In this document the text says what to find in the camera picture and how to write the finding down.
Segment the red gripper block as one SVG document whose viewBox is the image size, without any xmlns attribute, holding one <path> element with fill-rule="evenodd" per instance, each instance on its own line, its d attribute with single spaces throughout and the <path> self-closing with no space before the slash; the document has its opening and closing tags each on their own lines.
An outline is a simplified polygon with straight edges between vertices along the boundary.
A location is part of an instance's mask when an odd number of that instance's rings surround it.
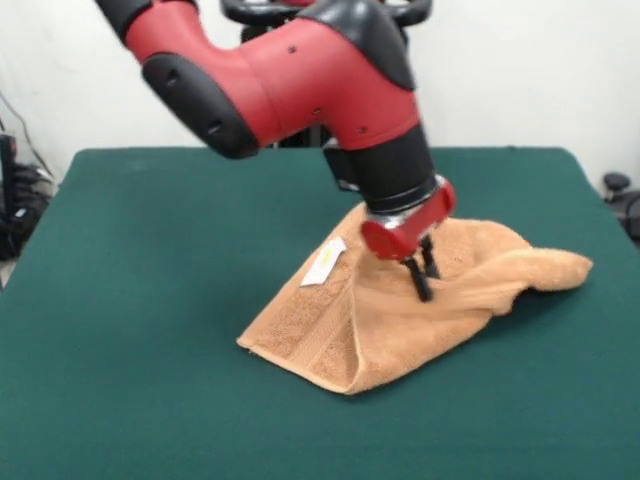
<svg viewBox="0 0 640 480">
<path fill-rule="evenodd" d="M 445 178 L 437 178 L 436 181 L 435 190 L 422 204 L 394 215 L 367 213 L 360 226 L 364 244 L 375 257 L 380 260 L 404 260 L 403 265 L 409 270 L 421 302 L 432 299 L 427 277 L 440 278 L 429 234 L 450 216 L 456 206 L 453 186 Z M 425 272 L 411 257 L 420 244 Z"/>
</svg>

